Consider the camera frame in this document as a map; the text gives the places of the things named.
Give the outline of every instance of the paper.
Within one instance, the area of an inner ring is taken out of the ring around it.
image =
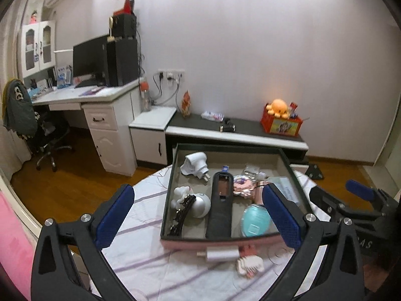
[[[288,177],[269,177],[267,180],[274,183],[287,200],[299,203],[298,197]]]

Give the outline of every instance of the metal screw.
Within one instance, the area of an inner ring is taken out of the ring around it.
[[[89,222],[91,220],[91,218],[92,218],[91,214],[83,214],[81,216],[81,221],[82,222]]]
[[[306,220],[309,221],[309,222],[314,222],[314,221],[316,221],[316,216],[313,215],[313,214],[306,214],[305,217],[306,217]]]
[[[53,218],[48,218],[45,220],[45,226],[50,226],[53,224]]]
[[[344,218],[344,223],[345,225],[351,225],[352,224],[352,220],[348,217]]]

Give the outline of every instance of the white cabinet door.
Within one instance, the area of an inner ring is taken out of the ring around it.
[[[21,69],[23,77],[40,70],[39,23],[26,25],[21,30]]]
[[[91,134],[104,169],[113,173],[127,173],[118,131],[91,129]]]
[[[137,160],[167,165],[164,131],[131,128],[131,137]]]
[[[55,49],[56,22],[40,22],[39,23],[39,64],[40,69],[50,68],[56,65],[56,57],[53,53]]]

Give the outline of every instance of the glass cabinet door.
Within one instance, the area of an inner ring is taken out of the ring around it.
[[[35,31],[29,29],[25,34],[25,69],[35,68]]]
[[[23,77],[39,71],[39,23],[23,26],[21,31],[21,70]]]
[[[55,66],[56,58],[54,51],[55,22],[41,22],[39,45],[40,45],[40,67],[41,70]]]

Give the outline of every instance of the blue gripper pad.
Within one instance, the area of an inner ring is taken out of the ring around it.
[[[94,222],[99,217],[100,222],[95,224],[95,246],[98,250],[110,247],[121,224],[134,204],[134,188],[122,185],[114,196],[100,205],[94,213]]]
[[[345,188],[353,193],[354,195],[362,198],[366,201],[372,201],[374,199],[374,191],[372,188],[369,188],[355,180],[348,180],[345,183]]]
[[[262,200],[286,246],[297,250],[302,244],[300,227],[270,185],[263,188]]]

